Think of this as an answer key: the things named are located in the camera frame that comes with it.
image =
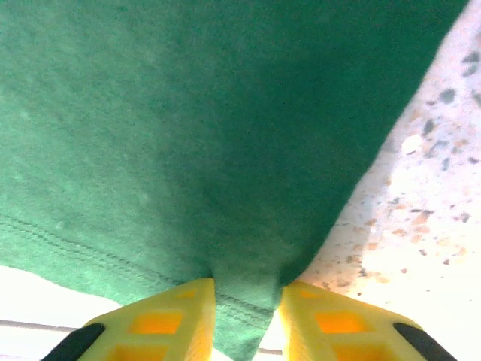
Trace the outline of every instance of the yellow object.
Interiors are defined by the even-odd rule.
[[[283,288],[279,308],[288,361],[425,361],[392,326],[398,314],[300,281]]]
[[[89,321],[105,331],[78,361],[208,361],[215,318],[214,281],[201,278]]]

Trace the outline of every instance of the floor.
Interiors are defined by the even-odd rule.
[[[481,0],[472,0],[301,276],[412,318],[458,361],[479,358],[480,54]],[[40,359],[70,328],[118,307],[12,268],[0,267],[0,287],[0,354],[10,356],[0,359]],[[281,339],[274,318],[256,361],[282,359],[269,352]]]

